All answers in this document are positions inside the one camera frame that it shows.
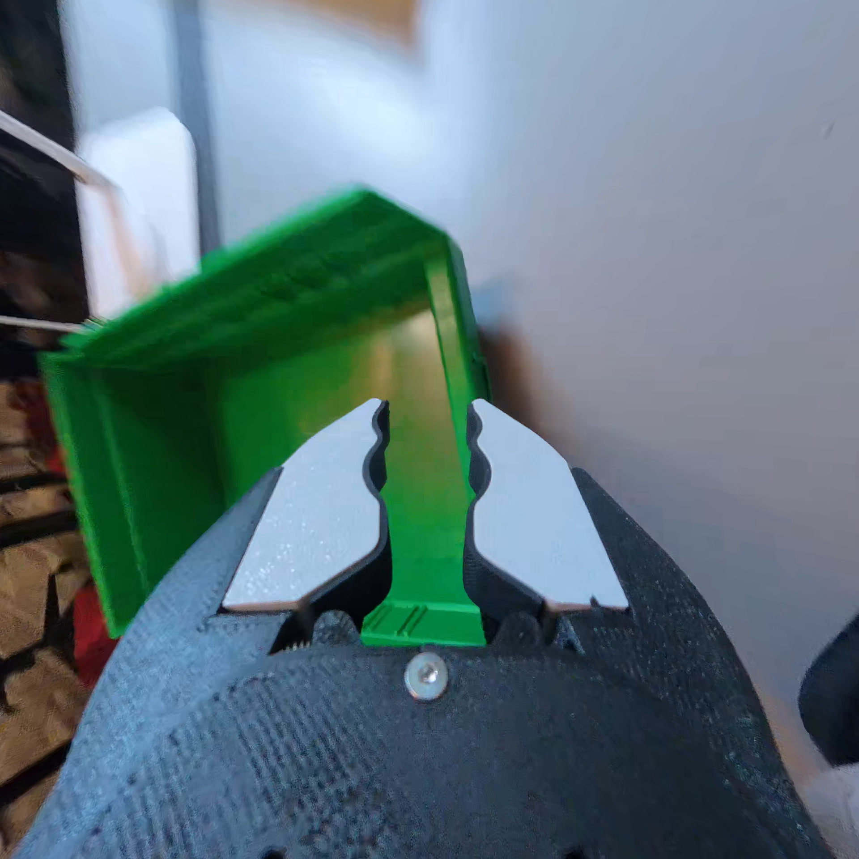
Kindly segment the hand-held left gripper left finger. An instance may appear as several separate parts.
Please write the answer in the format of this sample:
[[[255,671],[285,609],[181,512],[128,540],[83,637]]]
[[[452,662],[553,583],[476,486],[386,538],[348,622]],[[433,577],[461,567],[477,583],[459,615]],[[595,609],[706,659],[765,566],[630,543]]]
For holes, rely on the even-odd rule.
[[[223,610],[363,618],[379,606],[390,590],[389,418],[386,400],[367,400],[279,467]]]

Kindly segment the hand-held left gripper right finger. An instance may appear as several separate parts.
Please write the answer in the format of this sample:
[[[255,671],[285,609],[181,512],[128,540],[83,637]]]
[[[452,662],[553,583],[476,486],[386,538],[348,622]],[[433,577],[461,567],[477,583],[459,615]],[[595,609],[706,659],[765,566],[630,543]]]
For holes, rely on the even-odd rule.
[[[487,400],[467,412],[467,595],[487,616],[558,616],[629,600],[566,460]]]

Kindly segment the green plastic bin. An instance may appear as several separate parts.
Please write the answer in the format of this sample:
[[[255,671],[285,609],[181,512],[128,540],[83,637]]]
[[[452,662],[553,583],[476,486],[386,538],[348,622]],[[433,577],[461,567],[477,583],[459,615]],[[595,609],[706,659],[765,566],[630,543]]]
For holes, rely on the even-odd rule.
[[[390,404],[381,646],[485,642],[462,559],[467,406],[490,399],[455,241],[375,192],[305,209],[39,360],[106,628],[304,442]]]

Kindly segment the white metal base plate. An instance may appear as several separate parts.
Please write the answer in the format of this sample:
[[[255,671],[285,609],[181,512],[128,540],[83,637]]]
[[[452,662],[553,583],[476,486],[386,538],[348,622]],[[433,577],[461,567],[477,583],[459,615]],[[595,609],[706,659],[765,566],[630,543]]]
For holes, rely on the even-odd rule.
[[[89,315],[111,319],[199,270],[196,151],[157,106],[85,134],[77,154],[112,185],[76,182]]]

